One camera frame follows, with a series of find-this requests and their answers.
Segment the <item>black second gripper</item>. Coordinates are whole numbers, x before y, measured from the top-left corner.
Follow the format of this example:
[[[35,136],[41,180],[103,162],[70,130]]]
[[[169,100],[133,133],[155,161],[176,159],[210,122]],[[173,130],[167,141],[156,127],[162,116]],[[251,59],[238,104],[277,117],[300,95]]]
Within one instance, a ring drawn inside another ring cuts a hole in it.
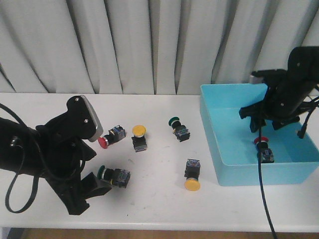
[[[306,96],[315,88],[315,77],[287,77],[276,87],[266,100],[264,112],[266,119],[273,120],[272,127],[279,130],[300,121],[298,115],[309,110],[314,103],[305,103]],[[250,117],[250,131],[256,132],[266,125],[262,102],[254,103],[239,110],[241,119]]]

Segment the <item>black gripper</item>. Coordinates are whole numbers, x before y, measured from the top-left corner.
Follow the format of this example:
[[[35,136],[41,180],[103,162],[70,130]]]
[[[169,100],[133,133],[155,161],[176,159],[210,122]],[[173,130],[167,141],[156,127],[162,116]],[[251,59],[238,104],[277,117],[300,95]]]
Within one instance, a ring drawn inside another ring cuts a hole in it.
[[[46,181],[65,205],[68,214],[81,215],[89,208],[86,199],[103,196],[112,186],[89,173],[81,180],[85,163],[97,153],[84,140],[97,139],[95,125],[70,126],[45,124],[36,130],[41,136],[40,146],[47,169]]]

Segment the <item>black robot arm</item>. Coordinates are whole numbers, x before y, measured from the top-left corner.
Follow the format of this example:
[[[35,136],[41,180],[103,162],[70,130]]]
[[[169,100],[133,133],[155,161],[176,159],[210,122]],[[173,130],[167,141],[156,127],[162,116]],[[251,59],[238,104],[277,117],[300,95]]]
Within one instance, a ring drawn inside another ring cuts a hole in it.
[[[15,173],[5,195],[8,211],[18,214],[32,205],[40,178],[46,180],[71,215],[87,210],[87,199],[111,190],[108,182],[99,180],[93,173],[81,178],[85,162],[96,156],[92,148],[78,137],[62,142],[57,142],[58,139],[43,125],[31,129],[8,119],[0,120],[0,167]],[[32,190],[26,204],[15,210],[9,203],[10,194],[21,174],[33,177]]]

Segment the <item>black second robot arm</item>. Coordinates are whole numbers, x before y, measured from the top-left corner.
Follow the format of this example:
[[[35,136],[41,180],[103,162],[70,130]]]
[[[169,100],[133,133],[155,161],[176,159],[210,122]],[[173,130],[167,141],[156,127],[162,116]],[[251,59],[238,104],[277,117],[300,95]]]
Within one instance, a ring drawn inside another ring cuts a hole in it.
[[[288,58],[288,68],[259,70],[251,73],[267,85],[264,99],[239,111],[241,119],[250,117],[250,131],[256,132],[272,121],[278,130],[300,120],[299,115],[314,109],[315,100],[304,99],[319,85],[319,48],[303,46],[294,48]]]

